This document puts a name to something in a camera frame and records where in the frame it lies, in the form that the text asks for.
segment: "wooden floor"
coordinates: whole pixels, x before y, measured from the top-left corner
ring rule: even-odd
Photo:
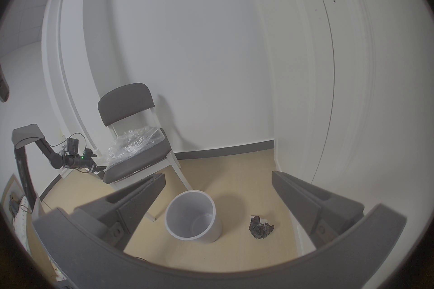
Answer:
[[[180,241],[166,231],[169,202],[185,191],[176,173],[163,172],[166,186],[149,209],[157,220],[144,218],[125,252],[163,266],[207,272],[252,270],[297,257],[290,214],[271,185],[274,151],[182,160],[182,172],[192,185],[208,193],[223,224],[220,238],[211,244]],[[112,192],[109,185],[79,172],[60,180],[44,199],[44,209],[67,212]],[[275,225],[265,239],[249,232],[250,216],[259,215]]]

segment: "seat cushion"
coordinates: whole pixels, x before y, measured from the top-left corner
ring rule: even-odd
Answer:
[[[135,156],[128,158],[123,162],[119,162],[116,165],[110,167],[104,178],[104,183],[110,184],[125,177],[132,175],[134,172],[143,170],[148,166],[154,165],[157,162],[166,158],[166,155],[172,150],[166,133],[161,129],[164,135],[164,140],[157,143],[155,146],[143,151]]]

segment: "gray chair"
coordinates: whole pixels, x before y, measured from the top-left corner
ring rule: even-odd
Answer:
[[[118,135],[112,126],[113,123],[146,110],[151,111],[155,125],[161,129],[165,136],[162,142],[123,162],[113,165],[106,171],[102,180],[110,184],[115,190],[136,183],[167,166],[172,166],[185,187],[188,190],[192,190],[180,170],[181,165],[173,153],[164,130],[161,128],[154,107],[154,101],[149,88],[143,83],[120,86],[108,92],[98,102],[98,110],[102,122],[110,129],[115,138]]]

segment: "dark gray baseboard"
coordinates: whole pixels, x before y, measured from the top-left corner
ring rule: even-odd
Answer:
[[[177,159],[202,159],[216,156],[233,156],[234,154],[250,153],[274,148],[274,140],[268,140],[247,145],[235,145],[232,147],[207,149],[203,151],[181,151],[175,153]]]
[[[45,188],[45,190],[43,191],[43,193],[41,194],[41,196],[39,196],[39,199],[42,201],[47,194],[49,193],[49,191],[56,185],[56,183],[62,178],[61,175],[57,175],[56,178],[53,179],[53,181],[48,185],[47,188]]]

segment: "bucket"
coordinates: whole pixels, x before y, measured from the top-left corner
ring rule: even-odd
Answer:
[[[165,224],[174,238],[200,243],[214,242],[222,230],[213,199],[200,190],[175,197],[166,209]]]

